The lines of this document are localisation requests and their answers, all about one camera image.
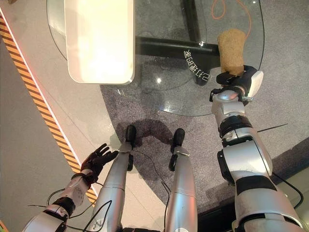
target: black metal table frame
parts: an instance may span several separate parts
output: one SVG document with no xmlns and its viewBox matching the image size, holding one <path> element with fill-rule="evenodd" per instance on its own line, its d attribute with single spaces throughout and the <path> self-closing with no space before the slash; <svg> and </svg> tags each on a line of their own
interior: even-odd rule
<svg viewBox="0 0 309 232">
<path fill-rule="evenodd" d="M 209 74 L 212 68 L 220 67 L 218 45 L 200 43 L 201 38 L 195 0 L 181 1 L 182 8 L 185 12 L 190 41 L 136 36 L 135 54 L 184 59 L 184 52 L 189 50 L 194 54 L 195 63 L 198 64 L 199 68 Z M 207 83 L 207 80 L 203 80 L 196 75 L 196 83 L 202 86 Z"/>
</svg>

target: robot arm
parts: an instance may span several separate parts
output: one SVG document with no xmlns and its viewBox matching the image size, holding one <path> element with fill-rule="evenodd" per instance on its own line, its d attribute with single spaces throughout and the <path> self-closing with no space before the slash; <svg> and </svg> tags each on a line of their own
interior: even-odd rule
<svg viewBox="0 0 309 232">
<path fill-rule="evenodd" d="M 236 186 L 232 226 L 237 232 L 303 231 L 291 203 L 269 178 L 271 158 L 245 114 L 244 105 L 252 100 L 262 80 L 261 71 L 245 66 L 242 76 L 218 75 L 223 88 L 211 92 L 211 111 L 223 144 L 218 152 L 221 173 Z"/>
<path fill-rule="evenodd" d="M 118 151 L 108 150 L 107 145 L 103 144 L 91 153 L 83 162 L 81 172 L 72 177 L 59 198 L 31 219 L 22 232 L 64 232 L 66 221 L 83 203 L 85 193 L 98 180 L 103 166 L 118 154 Z"/>
</svg>

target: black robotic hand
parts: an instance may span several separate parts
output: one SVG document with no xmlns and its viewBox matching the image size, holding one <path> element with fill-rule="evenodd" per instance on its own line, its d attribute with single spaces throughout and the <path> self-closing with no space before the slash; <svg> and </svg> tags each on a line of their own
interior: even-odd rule
<svg viewBox="0 0 309 232">
<path fill-rule="evenodd" d="M 240 75 L 232 75 L 224 72 L 217 75 L 217 83 L 222 85 L 221 89 L 213 89 L 210 95 L 210 101 L 214 94 L 221 93 L 225 90 L 232 90 L 238 93 L 239 101 L 246 105 L 251 102 L 253 96 L 258 92 L 263 81 L 263 72 L 258 71 L 252 66 L 244 65 L 244 72 Z"/>
<path fill-rule="evenodd" d="M 82 163 L 81 172 L 86 169 L 91 170 L 91 172 L 85 176 L 90 185 L 98 180 L 98 175 L 101 173 L 103 166 L 118 155 L 118 151 L 111 152 L 109 149 L 110 148 L 106 144 L 102 144 Z"/>
<path fill-rule="evenodd" d="M 244 72 L 241 76 L 232 75 L 229 72 L 224 72 L 217 75 L 217 83 L 222 86 L 238 86 L 242 87 L 243 95 L 247 96 L 252 84 L 252 76 L 257 72 L 252 66 L 244 65 Z"/>
</svg>

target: orange cable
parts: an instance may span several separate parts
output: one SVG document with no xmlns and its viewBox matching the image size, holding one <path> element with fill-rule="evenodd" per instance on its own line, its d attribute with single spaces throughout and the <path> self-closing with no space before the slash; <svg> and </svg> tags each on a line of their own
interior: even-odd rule
<svg viewBox="0 0 309 232">
<path fill-rule="evenodd" d="M 225 15 L 225 2 L 224 2 L 224 0 L 222 0 L 222 4 L 223 4 L 223 13 L 222 13 L 222 15 L 219 16 L 219 17 L 214 16 L 214 14 L 213 14 L 213 9 L 214 9 L 215 5 L 217 4 L 217 1 L 218 1 L 218 0 L 214 0 L 213 4 L 212 4 L 212 6 L 211 6 L 211 16 L 212 16 L 213 19 L 220 19 L 220 18 L 222 18 L 222 17 Z"/>
<path fill-rule="evenodd" d="M 216 6 L 217 4 L 217 1 L 218 0 L 214 0 L 213 3 L 212 3 L 212 6 L 211 6 L 211 16 L 213 19 L 217 20 L 217 19 L 220 19 L 222 18 L 224 15 L 225 15 L 225 0 L 221 0 L 222 1 L 222 4 L 223 4 L 223 13 L 222 15 L 216 17 L 213 13 L 213 9 L 214 7 Z M 247 13 L 248 15 L 248 19 L 249 19 L 249 29 L 248 29 L 248 32 L 247 32 L 247 35 L 246 35 L 246 39 L 248 38 L 248 36 L 250 35 L 250 32 L 251 32 L 251 15 L 247 9 L 247 7 L 240 1 L 240 0 L 236 0 L 237 3 L 244 9 L 244 11 Z"/>
</svg>

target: glass table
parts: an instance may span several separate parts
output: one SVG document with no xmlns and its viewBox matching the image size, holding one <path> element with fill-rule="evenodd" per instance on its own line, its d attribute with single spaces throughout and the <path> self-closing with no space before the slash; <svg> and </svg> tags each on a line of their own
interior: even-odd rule
<svg viewBox="0 0 309 232">
<path fill-rule="evenodd" d="M 48 0 L 47 16 L 66 58 L 64 1 Z M 119 98 L 183 116 L 209 114 L 209 95 L 221 73 L 217 36 L 231 28 L 248 36 L 245 64 L 260 68 L 264 27 L 258 0 L 136 0 L 135 28 L 133 82 L 103 87 Z"/>
</svg>

